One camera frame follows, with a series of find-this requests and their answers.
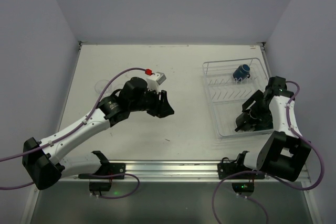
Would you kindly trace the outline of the black mug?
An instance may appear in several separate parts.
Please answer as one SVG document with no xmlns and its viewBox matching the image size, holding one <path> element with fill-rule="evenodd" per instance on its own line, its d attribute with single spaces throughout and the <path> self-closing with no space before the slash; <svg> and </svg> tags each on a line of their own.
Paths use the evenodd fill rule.
<svg viewBox="0 0 336 224">
<path fill-rule="evenodd" d="M 236 128 L 235 132 L 238 131 L 252 131 L 258 122 L 257 117 L 254 115 L 252 110 L 247 110 L 243 112 L 236 118 Z"/>
</svg>

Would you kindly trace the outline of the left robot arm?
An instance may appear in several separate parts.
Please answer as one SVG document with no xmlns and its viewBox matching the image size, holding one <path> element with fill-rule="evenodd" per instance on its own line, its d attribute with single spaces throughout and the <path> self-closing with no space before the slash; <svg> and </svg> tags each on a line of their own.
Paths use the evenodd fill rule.
<svg viewBox="0 0 336 224">
<path fill-rule="evenodd" d="M 40 141 L 33 137 L 26 140 L 22 164 L 36 187 L 44 190 L 72 175 L 106 176 L 109 164 L 100 151 L 92 151 L 83 158 L 68 158 L 67 154 L 96 134 L 128 119 L 132 112 L 145 111 L 157 118 L 173 115 L 167 92 L 159 88 L 165 80 L 161 72 L 146 79 L 133 77 L 70 126 Z"/>
</svg>

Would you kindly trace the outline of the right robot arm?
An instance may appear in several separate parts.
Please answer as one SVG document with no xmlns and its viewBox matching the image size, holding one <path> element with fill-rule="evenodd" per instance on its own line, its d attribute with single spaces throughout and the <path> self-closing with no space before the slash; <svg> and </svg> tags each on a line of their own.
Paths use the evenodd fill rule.
<svg viewBox="0 0 336 224">
<path fill-rule="evenodd" d="M 271 77 L 264 91 L 257 90 L 236 118 L 235 131 L 271 129 L 259 152 L 243 151 L 237 165 L 294 182 L 310 154 L 311 147 L 297 135 L 294 93 L 282 77 Z"/>
</svg>

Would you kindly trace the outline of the clear glass cup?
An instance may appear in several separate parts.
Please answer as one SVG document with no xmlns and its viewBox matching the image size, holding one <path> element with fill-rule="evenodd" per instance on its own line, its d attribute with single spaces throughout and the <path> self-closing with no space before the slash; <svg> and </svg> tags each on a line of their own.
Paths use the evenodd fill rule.
<svg viewBox="0 0 336 224">
<path fill-rule="evenodd" d="M 98 95 L 100 95 L 102 93 L 102 91 L 104 90 L 104 88 L 107 86 L 108 83 L 109 83 L 109 80 L 98 81 L 94 86 L 95 92 Z M 113 92 L 113 88 L 111 86 L 108 86 L 102 97 L 104 98 L 104 97 L 110 96 L 112 94 L 112 92 Z"/>
<path fill-rule="evenodd" d="M 113 90 L 116 91 L 116 90 L 122 89 L 123 86 L 124 86 L 124 84 L 117 84 L 117 85 L 113 88 Z"/>
</svg>

